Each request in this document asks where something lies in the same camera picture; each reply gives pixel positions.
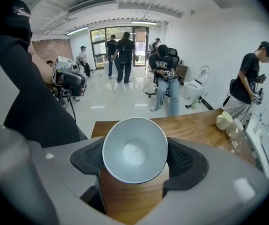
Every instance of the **baseboard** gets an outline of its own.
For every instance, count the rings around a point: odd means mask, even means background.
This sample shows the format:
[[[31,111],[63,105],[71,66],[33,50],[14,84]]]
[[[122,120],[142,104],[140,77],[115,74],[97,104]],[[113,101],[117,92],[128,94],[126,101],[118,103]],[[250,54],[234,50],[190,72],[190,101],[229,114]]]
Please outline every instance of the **baseboard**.
[[[207,101],[205,101],[204,98],[202,99],[201,102],[207,107],[207,109],[214,110],[214,108],[211,105],[209,105],[209,103]]]

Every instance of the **toilet lid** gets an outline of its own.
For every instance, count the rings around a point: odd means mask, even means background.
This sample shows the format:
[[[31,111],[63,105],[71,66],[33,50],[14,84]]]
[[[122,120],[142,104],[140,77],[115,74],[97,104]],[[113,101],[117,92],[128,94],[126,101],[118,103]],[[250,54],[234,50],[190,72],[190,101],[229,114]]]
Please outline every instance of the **toilet lid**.
[[[205,65],[201,67],[195,74],[194,80],[200,84],[204,84],[209,76],[209,66]]]

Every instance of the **black office chair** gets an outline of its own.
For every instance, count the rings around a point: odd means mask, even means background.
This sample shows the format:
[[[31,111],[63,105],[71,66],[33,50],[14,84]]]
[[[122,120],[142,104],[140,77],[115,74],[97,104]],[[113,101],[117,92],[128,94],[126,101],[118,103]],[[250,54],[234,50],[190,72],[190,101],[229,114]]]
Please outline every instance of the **black office chair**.
[[[173,60],[173,67],[174,67],[174,70],[176,71],[176,68],[177,68],[177,65],[179,63],[179,57],[177,56],[177,50],[174,49],[174,48],[168,48],[168,56],[170,56]],[[150,92],[145,92],[148,97],[150,98],[151,95],[156,95],[157,93],[157,89],[158,89],[158,76],[157,75],[154,75],[153,77],[153,83],[155,83],[157,85],[157,88],[154,90],[154,92],[150,93]],[[169,93],[169,88],[166,90],[165,92],[165,95],[167,97],[170,97],[170,93]]]

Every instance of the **ceiling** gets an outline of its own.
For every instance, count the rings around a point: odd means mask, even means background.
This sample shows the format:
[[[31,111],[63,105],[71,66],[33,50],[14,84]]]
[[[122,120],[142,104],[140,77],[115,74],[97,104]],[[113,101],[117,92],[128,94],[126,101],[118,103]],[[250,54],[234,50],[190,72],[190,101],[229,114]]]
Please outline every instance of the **ceiling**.
[[[253,5],[252,0],[115,0],[71,15],[67,12],[70,8],[89,0],[22,1],[31,9],[30,24],[35,36],[66,34],[76,28],[113,19],[171,23],[195,13]]]

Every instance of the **brick wall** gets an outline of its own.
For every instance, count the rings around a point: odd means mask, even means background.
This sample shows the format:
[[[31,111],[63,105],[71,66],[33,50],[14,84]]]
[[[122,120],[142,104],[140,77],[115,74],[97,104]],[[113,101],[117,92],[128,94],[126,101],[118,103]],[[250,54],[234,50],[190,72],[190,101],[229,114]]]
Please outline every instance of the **brick wall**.
[[[44,61],[55,62],[57,56],[63,56],[73,60],[70,41],[64,39],[33,41],[33,47]]]

